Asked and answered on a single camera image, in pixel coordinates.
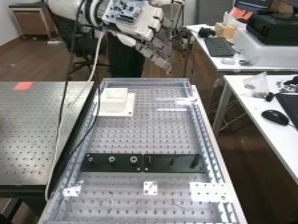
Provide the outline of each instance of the white desk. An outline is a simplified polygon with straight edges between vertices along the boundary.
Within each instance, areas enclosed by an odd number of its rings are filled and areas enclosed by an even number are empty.
[[[213,131],[217,135],[225,116],[226,106],[229,103],[232,92],[234,93],[244,109],[248,112],[255,126],[258,127],[269,145],[271,146],[278,158],[281,159],[289,173],[298,184],[298,131],[291,126],[281,126],[262,118],[261,113],[265,110],[278,110],[285,113],[277,99],[266,102],[249,96],[249,90],[244,87],[244,79],[250,76],[226,75],[224,79],[225,89],[217,110],[216,120],[213,123]],[[273,93],[278,92],[277,81],[293,79],[294,75],[267,76],[269,89]]]
[[[210,59],[213,65],[216,66],[217,68],[217,71],[221,71],[221,72],[258,72],[258,71],[298,71],[298,66],[294,68],[283,68],[283,67],[262,67],[262,66],[241,66],[240,65],[240,60],[246,60],[244,58],[244,55],[236,53],[234,55],[234,60],[236,60],[236,64],[234,65],[226,65],[226,64],[222,64],[221,61],[222,61],[222,57],[212,57],[210,54],[209,54],[209,51],[208,51],[208,48],[206,48],[206,44],[205,44],[205,41],[204,41],[204,38],[201,38],[198,36],[198,31],[200,29],[205,27],[205,28],[214,28],[213,26],[208,26],[205,24],[201,24],[201,25],[193,25],[193,26],[186,26],[186,29],[190,31],[192,35],[194,36],[196,38],[196,41],[197,43],[200,44],[201,48],[204,49],[204,52],[206,53],[206,56],[208,58]]]

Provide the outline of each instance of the floor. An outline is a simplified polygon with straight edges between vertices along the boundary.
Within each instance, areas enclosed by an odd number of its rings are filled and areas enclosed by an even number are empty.
[[[43,41],[16,41],[0,48],[0,81],[64,81],[69,54],[63,44]],[[213,82],[218,78],[213,65],[197,50],[189,60],[188,77],[197,85],[208,109]],[[144,77],[181,77],[184,54],[177,52],[173,74],[146,62]],[[99,69],[108,77],[106,69]],[[88,70],[73,75],[73,80],[87,80]],[[233,106],[226,120],[242,113]],[[230,125],[217,138],[248,222],[253,224],[289,224],[298,220],[298,186],[283,168],[261,133],[248,117]],[[23,205],[13,224],[33,224],[37,218]]]

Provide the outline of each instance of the white wall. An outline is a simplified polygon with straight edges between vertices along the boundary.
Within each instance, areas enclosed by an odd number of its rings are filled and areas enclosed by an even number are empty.
[[[5,0],[0,0],[0,46],[20,36]]]

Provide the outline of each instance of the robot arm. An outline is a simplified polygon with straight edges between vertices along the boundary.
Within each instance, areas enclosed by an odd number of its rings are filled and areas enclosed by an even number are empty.
[[[48,0],[56,15],[76,19],[83,0]],[[113,33],[168,72],[172,70],[172,23],[153,5],[184,4],[185,0],[85,0],[79,22]]]

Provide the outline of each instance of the computer mouse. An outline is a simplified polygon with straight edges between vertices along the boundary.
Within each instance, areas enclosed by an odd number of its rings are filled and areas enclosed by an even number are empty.
[[[233,58],[224,58],[221,60],[221,63],[225,65],[234,65],[236,64],[236,60]]]
[[[283,126],[287,126],[289,125],[289,118],[287,116],[281,113],[279,111],[277,110],[266,110],[262,112],[262,117],[265,119],[267,119],[269,121],[279,124],[279,125],[283,125]]]

